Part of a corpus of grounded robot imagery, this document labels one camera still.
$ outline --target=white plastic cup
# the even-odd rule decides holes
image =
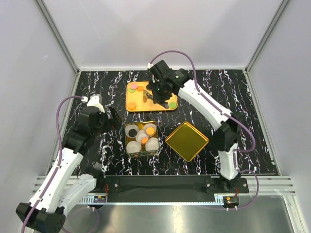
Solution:
[[[159,147],[159,140],[156,137],[150,138],[149,141],[146,143],[146,151],[158,150]]]
[[[141,150],[141,144],[139,144],[136,141],[131,141],[126,146],[126,152],[128,154],[138,153],[138,152],[140,152],[140,150]]]
[[[154,131],[152,133],[150,133],[149,128],[154,129]],[[143,129],[146,132],[146,134],[148,134],[149,137],[152,137],[156,133],[156,125],[152,124],[152,123],[145,124]]]
[[[125,135],[129,138],[134,138],[137,136],[139,128],[137,125],[127,125],[125,127]]]
[[[140,144],[146,144],[149,140],[148,134],[144,130],[139,130],[138,134],[135,137],[136,141]]]

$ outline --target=white enclosure wall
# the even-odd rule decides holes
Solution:
[[[281,0],[44,0],[80,68],[146,68],[164,50],[245,67]],[[190,67],[180,55],[165,58]]]
[[[311,1],[291,1],[250,78],[281,165],[311,230]]]
[[[1,1],[0,32],[0,228],[17,233],[15,209],[47,169],[56,109],[74,72],[35,1]]]

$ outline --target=black bracket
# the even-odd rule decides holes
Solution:
[[[205,189],[207,193],[236,193],[237,188],[239,193],[249,193],[247,179],[239,178],[237,182],[232,187],[225,187],[223,184],[223,179],[221,178],[205,178]]]
[[[239,206],[240,203],[240,198],[238,195],[234,196],[234,197],[223,197],[224,200],[224,205],[223,207],[226,209],[233,209],[236,208],[237,206]]]
[[[108,176],[104,177],[106,184],[108,184],[108,193],[118,193],[120,188],[120,179],[118,177]]]

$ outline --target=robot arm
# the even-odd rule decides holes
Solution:
[[[102,106],[100,95],[92,96],[87,106],[81,111],[72,130],[63,140],[62,161],[58,166],[59,154],[46,179],[30,199],[29,203],[20,203],[16,209],[19,218],[24,222],[26,216],[40,200],[32,212],[27,226],[42,233],[58,233],[66,219],[66,215],[90,191],[97,192],[104,188],[104,174],[95,168],[89,167],[80,179],[64,192],[74,169],[81,162],[88,149],[93,146],[97,135],[118,130],[121,127],[121,119],[116,111],[110,108],[112,119],[108,118]]]
[[[235,168],[237,161],[234,161],[236,159],[234,149],[237,148],[237,137],[241,129],[224,115],[226,113],[232,116],[231,111],[224,108],[199,87],[200,92],[207,96],[222,112],[219,112],[212,104],[207,102],[198,93],[193,78],[184,69],[173,71],[161,60],[155,65],[149,66],[149,71],[155,77],[148,84],[155,104],[164,104],[172,94],[178,95],[192,104],[212,124],[215,132],[210,142],[219,153],[222,183],[226,188],[233,187],[241,176]],[[241,116],[233,117],[241,121]]]

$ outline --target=metal floor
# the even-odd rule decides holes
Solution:
[[[250,197],[241,197],[240,206],[249,201]],[[82,207],[75,206],[71,213]],[[294,232],[284,200],[278,196],[259,196],[250,207],[230,212],[209,210],[204,206],[146,205],[106,205],[99,211],[100,224],[94,233]],[[85,208],[69,214],[65,228],[71,233],[86,233],[95,222],[96,214]]]

